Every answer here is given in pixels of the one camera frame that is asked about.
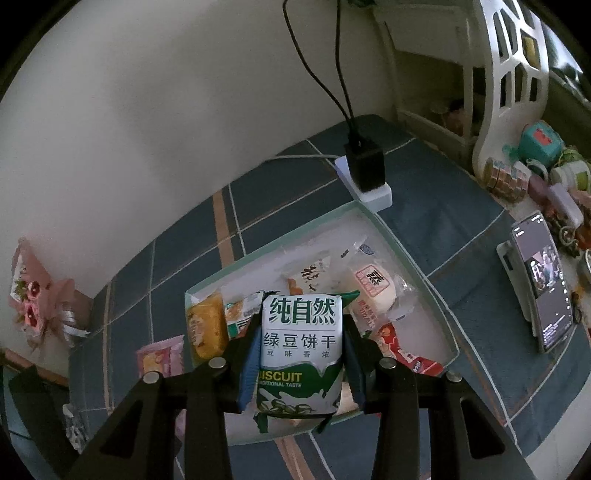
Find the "black charger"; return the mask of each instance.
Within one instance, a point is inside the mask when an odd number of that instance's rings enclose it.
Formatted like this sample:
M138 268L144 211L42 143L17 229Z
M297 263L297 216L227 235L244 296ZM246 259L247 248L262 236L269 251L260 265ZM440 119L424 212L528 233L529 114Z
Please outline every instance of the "black charger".
M351 178L363 193L386 183L384 150L376 142L351 130L345 154Z

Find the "teal container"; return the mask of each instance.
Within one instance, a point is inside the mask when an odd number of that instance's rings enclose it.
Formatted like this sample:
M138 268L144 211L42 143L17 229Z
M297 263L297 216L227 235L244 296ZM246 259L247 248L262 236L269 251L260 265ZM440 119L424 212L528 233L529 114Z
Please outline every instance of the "teal container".
M540 120L523 130L519 141L519 157L524 161L530 158L538 160L549 170L558 160L564 146L560 135Z

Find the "black cable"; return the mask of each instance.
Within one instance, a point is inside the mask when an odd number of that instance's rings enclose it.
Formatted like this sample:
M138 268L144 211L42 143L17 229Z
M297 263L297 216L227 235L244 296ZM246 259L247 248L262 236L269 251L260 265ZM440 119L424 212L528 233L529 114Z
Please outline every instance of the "black cable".
M310 66L308 65L308 63L306 62L304 55L302 54L301 50L300 50L300 46L298 45L298 42L296 40L296 35L294 34L293 29L291 28L291 23L290 23L290 19L289 16L287 15L287 2L288 0L283 0L283 16L285 18L285 24L287 25L287 30L290 31L290 36L291 36L291 41L294 44L295 50L302 62L302 64L304 65L304 68L306 69L306 71L310 74L310 76L314 79L314 81L320 85L320 87L326 92L326 94L331 98L331 100L336 103L336 106L339 107L339 110L341 111L341 113L343 114L343 116L345 117L345 120L347 122L347 126L349 127L349 130L353 131L353 124L351 123L350 118L347 116L347 112L345 111L345 109L343 108L343 106L340 104L340 102L336 99L336 97L332 94L332 92L328 89L328 87L322 83L322 81L314 74L314 72L312 72L312 69L310 68Z
M355 116L353 114L353 108L351 107L349 92L347 92L347 86L345 85L343 72L340 69L340 0L336 0L335 65L336 71L339 74L340 85L343 88L343 93L345 94L345 101L347 102L347 108L349 110L349 118L356 129L357 125L355 124Z

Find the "snack package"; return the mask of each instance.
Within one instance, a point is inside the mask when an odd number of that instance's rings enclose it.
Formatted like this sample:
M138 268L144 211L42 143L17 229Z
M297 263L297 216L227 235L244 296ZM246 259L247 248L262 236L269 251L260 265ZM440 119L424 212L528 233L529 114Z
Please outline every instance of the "snack package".
M181 375L183 366L183 339L179 335L161 342L151 343L136 351L139 377L158 371L164 377Z
M284 274L290 295L327 293L332 279L329 273L330 253L324 251L304 262L288 265Z
M415 289L400 275L391 274L367 244L355 249L341 277L341 288L359 290L350 309L362 333L380 328L414 310Z
M406 365L415 373L436 377L443 372L441 364L402 350L396 335L396 328L391 323L382 325L376 332L371 334L370 338L378 344L384 356L395 358L397 362Z
M264 293L260 290L242 300L226 304L224 315L230 340L240 338L246 334L246 328L251 321L251 317L261 310Z
M187 311L187 331L196 362L220 356L228 345L222 295L217 291Z
M339 296L269 295L262 308L259 411L283 418L335 413L343 379L342 335Z

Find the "bouquet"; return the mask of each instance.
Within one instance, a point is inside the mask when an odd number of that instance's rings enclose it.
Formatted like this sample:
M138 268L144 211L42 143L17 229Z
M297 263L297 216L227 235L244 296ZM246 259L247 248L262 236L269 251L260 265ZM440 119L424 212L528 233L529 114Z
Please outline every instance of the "bouquet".
M83 298L73 279L53 281L29 242L25 238L18 241L12 259L9 302L17 311L17 323L33 350L43 344L50 332L69 346L73 346L75 337L89 334L79 328L90 310L89 302Z

